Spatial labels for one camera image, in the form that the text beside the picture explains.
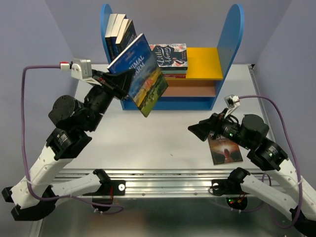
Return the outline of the Animal Farm landscape book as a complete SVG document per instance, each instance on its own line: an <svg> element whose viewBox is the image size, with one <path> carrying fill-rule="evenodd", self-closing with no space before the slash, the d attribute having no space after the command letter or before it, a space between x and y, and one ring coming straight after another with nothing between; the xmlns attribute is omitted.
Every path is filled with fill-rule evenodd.
<svg viewBox="0 0 316 237"><path fill-rule="evenodd" d="M168 88L149 43L143 33L136 37L107 67L112 74L134 70L128 96L148 117Z"/></svg>

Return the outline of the Three Days to See book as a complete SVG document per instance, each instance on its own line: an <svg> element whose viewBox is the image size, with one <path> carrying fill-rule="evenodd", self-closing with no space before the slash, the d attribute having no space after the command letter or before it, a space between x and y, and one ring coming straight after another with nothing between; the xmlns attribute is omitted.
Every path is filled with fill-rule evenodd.
<svg viewBox="0 0 316 237"><path fill-rule="evenodd" d="M208 136L208 144L214 165L243 162L239 146L233 141L219 135L213 139L213 133Z"/></svg>

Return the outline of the Jane Eyre blue book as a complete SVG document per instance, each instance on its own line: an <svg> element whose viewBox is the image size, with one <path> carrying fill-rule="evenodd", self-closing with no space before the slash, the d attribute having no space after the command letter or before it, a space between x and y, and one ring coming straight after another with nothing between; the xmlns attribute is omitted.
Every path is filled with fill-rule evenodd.
<svg viewBox="0 0 316 237"><path fill-rule="evenodd" d="M115 57L117 56L117 53L118 53L118 49L116 46L116 40L117 40L117 37L119 35L119 30L120 30L120 27L121 27L124 19L126 19L125 14L117 14L112 31L111 31L110 39L111 39L111 43L112 43L112 48L111 48L111 50L112 50L111 59L112 60L115 59Z"/></svg>

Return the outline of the A Tale of Two Cities book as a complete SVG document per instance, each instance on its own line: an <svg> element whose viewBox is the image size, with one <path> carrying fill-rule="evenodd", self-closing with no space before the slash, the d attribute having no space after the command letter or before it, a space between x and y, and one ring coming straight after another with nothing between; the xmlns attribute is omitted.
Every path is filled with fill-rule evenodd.
<svg viewBox="0 0 316 237"><path fill-rule="evenodd" d="M109 53L109 62L111 63L114 58L115 58L115 51L114 51L114 47L113 47L113 43L111 40L111 34L112 34L112 29L113 26L115 24L115 20L116 20L117 14L110 14L109 20L108 20L108 24L107 24L107 28L106 28L106 32L105 32L105 41L106 41L106 45L107 45L107 50Z"/></svg>

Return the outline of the Nineteen Eighty-Four blue book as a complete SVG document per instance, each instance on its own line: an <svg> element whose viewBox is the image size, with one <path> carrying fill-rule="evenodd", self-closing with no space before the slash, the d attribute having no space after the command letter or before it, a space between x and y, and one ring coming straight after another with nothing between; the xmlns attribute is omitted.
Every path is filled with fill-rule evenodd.
<svg viewBox="0 0 316 237"><path fill-rule="evenodd" d="M137 37L133 20L123 19L118 36L116 39L116 47L120 54L129 44Z"/></svg>

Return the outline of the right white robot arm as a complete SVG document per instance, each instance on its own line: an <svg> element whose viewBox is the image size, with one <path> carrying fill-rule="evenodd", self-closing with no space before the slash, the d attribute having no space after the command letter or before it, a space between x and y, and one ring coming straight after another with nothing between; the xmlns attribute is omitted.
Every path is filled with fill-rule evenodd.
<svg viewBox="0 0 316 237"><path fill-rule="evenodd" d="M188 130L202 141L221 136L247 149L250 161L284 189L280 192L238 167L227 179L212 182L213 195L251 194L293 221L294 228L301 234L316 235L316 191L303 177L297 176L299 171L285 151L266 137L269 127L261 117L247 114L238 123L232 116L213 113Z"/></svg>

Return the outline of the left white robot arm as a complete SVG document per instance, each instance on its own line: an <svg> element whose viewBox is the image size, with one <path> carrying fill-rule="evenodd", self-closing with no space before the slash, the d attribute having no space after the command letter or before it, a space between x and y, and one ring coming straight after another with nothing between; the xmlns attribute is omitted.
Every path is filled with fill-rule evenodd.
<svg viewBox="0 0 316 237"><path fill-rule="evenodd" d="M92 140L89 132L96 130L113 99L123 100L130 89L133 69L118 74L92 71L88 80L91 89L83 101L70 95L59 97L53 104L49 118L55 129L25 177L15 186L2 190L6 202L14 204L11 215L15 221L38 221L47 217L68 198L82 200L94 197L90 204L100 212L122 207L114 205L114 196L125 194L126 182L113 180L103 169L65 183L53 184L56 175L72 162ZM98 201L96 196L104 196Z"/></svg>

